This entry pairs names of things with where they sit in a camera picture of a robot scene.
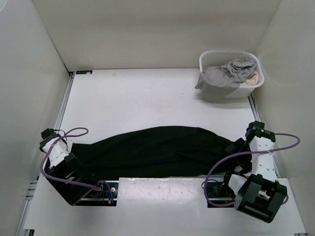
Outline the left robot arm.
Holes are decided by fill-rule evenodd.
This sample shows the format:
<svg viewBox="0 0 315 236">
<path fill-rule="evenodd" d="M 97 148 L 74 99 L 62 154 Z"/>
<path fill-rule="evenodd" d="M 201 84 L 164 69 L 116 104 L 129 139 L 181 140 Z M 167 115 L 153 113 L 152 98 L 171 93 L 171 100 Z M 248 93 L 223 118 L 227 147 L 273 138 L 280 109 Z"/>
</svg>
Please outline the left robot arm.
<svg viewBox="0 0 315 236">
<path fill-rule="evenodd" d="M 68 204 L 75 206 L 88 194 L 102 194 L 103 184 L 71 153 L 71 139 L 51 128 L 42 131 L 41 137 L 40 150 L 46 155 L 41 172 Z"/>
</svg>

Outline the black trousers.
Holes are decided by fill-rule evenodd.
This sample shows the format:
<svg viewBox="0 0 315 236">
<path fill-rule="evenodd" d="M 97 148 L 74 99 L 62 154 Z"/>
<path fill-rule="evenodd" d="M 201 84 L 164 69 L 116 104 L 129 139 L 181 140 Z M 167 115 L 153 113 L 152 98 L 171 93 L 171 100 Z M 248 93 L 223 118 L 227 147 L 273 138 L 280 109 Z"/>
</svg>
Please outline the black trousers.
<svg viewBox="0 0 315 236">
<path fill-rule="evenodd" d="M 250 147 L 243 138 L 233 142 L 199 127 L 160 126 L 73 144 L 71 151 L 98 180 L 118 180 L 202 176 Z"/>
</svg>

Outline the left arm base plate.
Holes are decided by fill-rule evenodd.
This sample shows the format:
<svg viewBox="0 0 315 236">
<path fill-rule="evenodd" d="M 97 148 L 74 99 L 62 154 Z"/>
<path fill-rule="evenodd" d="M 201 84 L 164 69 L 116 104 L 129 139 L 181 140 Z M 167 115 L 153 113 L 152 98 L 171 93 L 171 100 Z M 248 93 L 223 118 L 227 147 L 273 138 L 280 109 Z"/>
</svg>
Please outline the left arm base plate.
<svg viewBox="0 0 315 236">
<path fill-rule="evenodd" d="M 92 190 L 76 206 L 115 207 L 118 199 L 119 181 L 109 180 L 107 183 L 101 184 L 102 191 Z"/>
</svg>

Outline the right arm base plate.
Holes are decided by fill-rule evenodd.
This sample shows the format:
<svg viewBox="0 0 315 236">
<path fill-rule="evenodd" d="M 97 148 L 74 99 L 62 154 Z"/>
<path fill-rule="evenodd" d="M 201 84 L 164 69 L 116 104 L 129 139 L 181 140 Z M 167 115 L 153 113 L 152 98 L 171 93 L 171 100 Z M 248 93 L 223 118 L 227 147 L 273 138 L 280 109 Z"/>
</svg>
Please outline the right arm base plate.
<svg viewBox="0 0 315 236">
<path fill-rule="evenodd" d="M 207 196 L 211 202 L 218 205 L 232 203 L 235 200 L 234 192 L 224 183 L 223 174 L 209 177 L 207 182 Z"/>
</svg>

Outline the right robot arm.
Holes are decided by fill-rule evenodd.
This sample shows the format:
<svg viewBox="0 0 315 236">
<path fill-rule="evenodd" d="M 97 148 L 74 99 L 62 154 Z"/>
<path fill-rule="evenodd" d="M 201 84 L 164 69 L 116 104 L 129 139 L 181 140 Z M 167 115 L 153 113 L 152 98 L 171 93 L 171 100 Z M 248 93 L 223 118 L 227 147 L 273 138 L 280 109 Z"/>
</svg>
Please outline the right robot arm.
<svg viewBox="0 0 315 236">
<path fill-rule="evenodd" d="M 232 174 L 221 184 L 226 196 L 235 195 L 234 209 L 271 223 L 287 199 L 287 187 L 280 184 L 271 154 L 275 134 L 264 129 L 265 124 L 254 121 L 248 125 L 245 137 L 252 154 L 252 172 L 248 177 Z"/>
</svg>

